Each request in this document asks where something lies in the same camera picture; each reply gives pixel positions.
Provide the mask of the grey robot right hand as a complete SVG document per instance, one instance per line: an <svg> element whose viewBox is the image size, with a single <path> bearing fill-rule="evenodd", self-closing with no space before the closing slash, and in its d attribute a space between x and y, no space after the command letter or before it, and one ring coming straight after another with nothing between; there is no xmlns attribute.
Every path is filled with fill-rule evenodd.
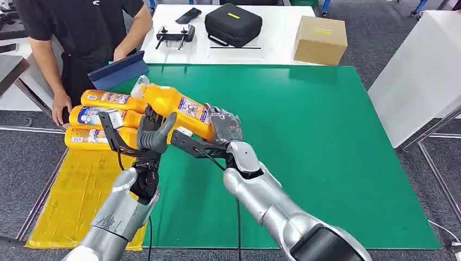
<svg viewBox="0 0 461 261"><path fill-rule="evenodd" d="M232 141L243 141L241 121L238 115L234 115L222 108L205 103L209 112L209 119L213 129L210 141L213 144L226 146Z"/></svg>

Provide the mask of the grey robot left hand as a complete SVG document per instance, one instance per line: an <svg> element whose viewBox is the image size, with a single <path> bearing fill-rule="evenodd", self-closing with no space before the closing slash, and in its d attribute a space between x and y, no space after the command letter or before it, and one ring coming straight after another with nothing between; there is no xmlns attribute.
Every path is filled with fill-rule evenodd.
<svg viewBox="0 0 461 261"><path fill-rule="evenodd" d="M172 112L164 118L156 113L150 105L147 105L136 134L137 149L163 154L167 149L167 136L175 125L176 119L176 112Z"/></svg>

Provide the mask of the person's right hand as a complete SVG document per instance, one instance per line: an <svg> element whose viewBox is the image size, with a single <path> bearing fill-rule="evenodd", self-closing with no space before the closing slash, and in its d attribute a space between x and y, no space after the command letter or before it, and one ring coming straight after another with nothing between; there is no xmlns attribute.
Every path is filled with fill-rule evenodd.
<svg viewBox="0 0 461 261"><path fill-rule="evenodd" d="M67 93L65 91L55 92L52 104L53 121L60 126L68 124L71 110L72 103Z"/></svg>

